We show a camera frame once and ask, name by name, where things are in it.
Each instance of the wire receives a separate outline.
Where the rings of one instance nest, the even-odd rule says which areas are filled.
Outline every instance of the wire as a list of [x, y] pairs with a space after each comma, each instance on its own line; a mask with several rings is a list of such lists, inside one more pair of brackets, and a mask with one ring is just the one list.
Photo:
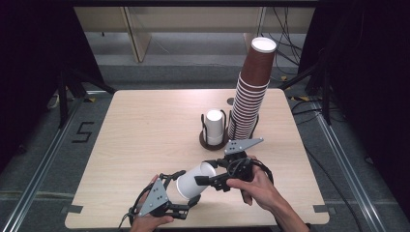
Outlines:
[[344, 201], [344, 203], [346, 204], [347, 208], [349, 209], [350, 213], [352, 214], [354, 220], [356, 221], [356, 224], [359, 228], [359, 231], [363, 231], [363, 228], [359, 222], [359, 219], [356, 215], [356, 213], [354, 212], [352, 206], [349, 204], [349, 202], [347, 201], [346, 197], [343, 195], [343, 193], [341, 193], [340, 188], [337, 186], [337, 184], [335, 183], [335, 181], [332, 179], [332, 177], [330, 176], [329, 172], [326, 171], [325, 167], [323, 166], [323, 164], [316, 158], [316, 156], [313, 155], [313, 153], [308, 149], [308, 147], [304, 144], [305, 150], [307, 151], [307, 153], [313, 158], [313, 160], [317, 163], [317, 165], [322, 169], [322, 171], [325, 173], [326, 177], [329, 179], [329, 181], [332, 183], [332, 185], [335, 187], [337, 193], [340, 195], [341, 199]]

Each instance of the paper cup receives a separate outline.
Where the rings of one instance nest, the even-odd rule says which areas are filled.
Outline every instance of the paper cup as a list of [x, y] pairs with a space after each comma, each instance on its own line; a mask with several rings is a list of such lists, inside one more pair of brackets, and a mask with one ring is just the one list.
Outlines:
[[187, 200], [199, 195], [207, 186], [199, 186], [196, 184], [195, 176], [215, 177], [217, 172], [215, 168], [208, 162], [201, 162], [194, 169], [188, 171], [177, 179], [177, 190]]

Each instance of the silver metal part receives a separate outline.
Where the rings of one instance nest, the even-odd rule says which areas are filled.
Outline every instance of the silver metal part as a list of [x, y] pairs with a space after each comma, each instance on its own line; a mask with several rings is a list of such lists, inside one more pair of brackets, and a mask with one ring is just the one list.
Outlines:
[[231, 155], [238, 152], [243, 152], [247, 148], [252, 147], [260, 142], [263, 142], [263, 138], [252, 138], [252, 139], [239, 139], [239, 140], [229, 140], [225, 146], [225, 154]]
[[149, 214], [167, 201], [168, 195], [166, 195], [165, 187], [163, 186], [162, 180], [158, 178], [148, 193], [147, 199], [139, 212], [139, 216], [143, 217], [146, 214]]

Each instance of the white paper cup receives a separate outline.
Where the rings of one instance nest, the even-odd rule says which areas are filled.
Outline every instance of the white paper cup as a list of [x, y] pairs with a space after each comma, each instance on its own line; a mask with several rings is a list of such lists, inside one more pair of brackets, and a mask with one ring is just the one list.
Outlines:
[[201, 162], [194, 169], [188, 171], [177, 179], [177, 189], [182, 197], [190, 200], [199, 195], [207, 186], [196, 184], [195, 176], [215, 177], [217, 172], [208, 162]]
[[211, 109], [208, 111], [205, 118], [205, 125], [207, 130], [206, 132], [204, 130], [204, 139], [205, 136], [208, 136], [210, 138], [217, 138], [223, 134], [222, 119], [222, 112], [219, 109]]

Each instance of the floor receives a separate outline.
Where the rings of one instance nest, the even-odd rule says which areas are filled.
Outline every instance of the floor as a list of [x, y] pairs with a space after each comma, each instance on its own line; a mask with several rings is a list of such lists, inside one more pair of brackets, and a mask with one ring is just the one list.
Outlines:
[[[117, 89], [235, 88], [238, 70], [247, 56], [241, 34], [158, 33], [153, 35], [144, 61], [136, 63], [126, 34], [86, 35], [105, 82]], [[280, 40], [281, 34], [264, 36]], [[297, 47], [304, 46], [305, 35], [291, 35], [291, 39]], [[277, 56], [271, 88], [297, 71], [298, 55], [286, 45], [280, 45], [279, 50], [287, 58]], [[366, 151], [348, 121], [337, 110], [337, 100], [332, 101], [330, 127], [321, 122], [320, 111], [312, 110], [320, 103], [303, 101], [307, 81], [292, 86], [285, 95], [331, 216], [328, 224], [313, 225], [315, 229], [410, 231], [408, 219], [371, 160], [366, 159]], [[85, 87], [99, 91], [92, 85]], [[56, 98], [50, 100], [49, 112], [24, 144], [27, 151], [16, 155], [0, 175], [0, 225], [6, 226], [9, 217], [17, 217], [20, 220], [14, 231], [71, 231], [64, 225], [65, 216], [111, 100], [107, 94], [93, 94], [87, 101], [70, 102], [73, 118], [66, 131], [57, 129], [59, 112], [53, 107]], [[90, 127], [93, 132], [87, 143], [73, 143], [80, 126]], [[61, 141], [55, 141], [58, 134]], [[18, 205], [22, 200], [25, 207]]]

